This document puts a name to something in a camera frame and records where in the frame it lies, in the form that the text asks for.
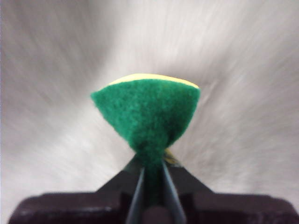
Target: gray surface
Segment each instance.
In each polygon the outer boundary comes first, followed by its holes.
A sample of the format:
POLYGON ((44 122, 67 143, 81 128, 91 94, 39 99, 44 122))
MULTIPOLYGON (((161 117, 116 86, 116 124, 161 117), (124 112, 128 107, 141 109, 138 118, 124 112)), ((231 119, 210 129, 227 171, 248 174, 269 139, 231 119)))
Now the gray surface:
POLYGON ((89 93, 136 72, 202 98, 172 147, 214 191, 299 209, 299 1, 3 0, 1 221, 24 197, 96 190, 133 153, 89 93))

